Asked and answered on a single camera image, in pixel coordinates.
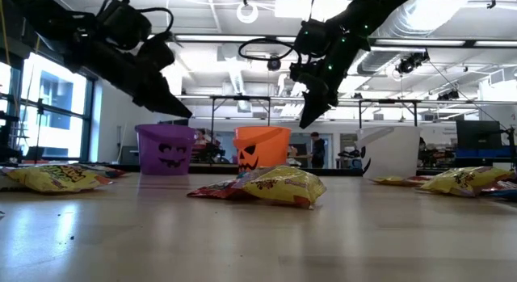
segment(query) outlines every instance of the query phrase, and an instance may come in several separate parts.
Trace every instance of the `person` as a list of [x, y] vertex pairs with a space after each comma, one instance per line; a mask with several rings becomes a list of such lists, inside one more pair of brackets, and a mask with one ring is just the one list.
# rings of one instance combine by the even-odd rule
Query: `person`
[[313, 139], [313, 153], [311, 154], [311, 163], [314, 169], [321, 169], [325, 165], [325, 141], [320, 138], [317, 132], [311, 133]]

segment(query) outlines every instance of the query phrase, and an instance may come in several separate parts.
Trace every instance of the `ceiling duct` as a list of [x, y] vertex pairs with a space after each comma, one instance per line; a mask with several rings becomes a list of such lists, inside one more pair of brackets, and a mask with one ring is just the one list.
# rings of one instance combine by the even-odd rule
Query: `ceiling duct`
[[[238, 56], [238, 46], [236, 44], [223, 44], [217, 49], [217, 60], [221, 58], [228, 64], [229, 79], [232, 82], [233, 92], [236, 95], [245, 95], [244, 80], [242, 79], [242, 65], [239, 61], [243, 61]], [[251, 103], [249, 101], [237, 101], [238, 112], [251, 112]]]
[[[444, 25], [468, 0], [409, 0], [399, 6], [371, 36], [405, 38], [429, 36]], [[360, 74], [376, 74], [397, 52], [370, 52], [358, 66]]]

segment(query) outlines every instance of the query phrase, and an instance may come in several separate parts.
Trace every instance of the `wooden table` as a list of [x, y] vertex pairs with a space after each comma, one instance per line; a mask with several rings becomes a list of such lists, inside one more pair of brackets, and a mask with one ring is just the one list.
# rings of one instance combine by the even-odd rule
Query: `wooden table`
[[323, 178], [316, 210], [189, 199], [221, 175], [0, 193], [0, 281], [512, 281], [517, 210]]

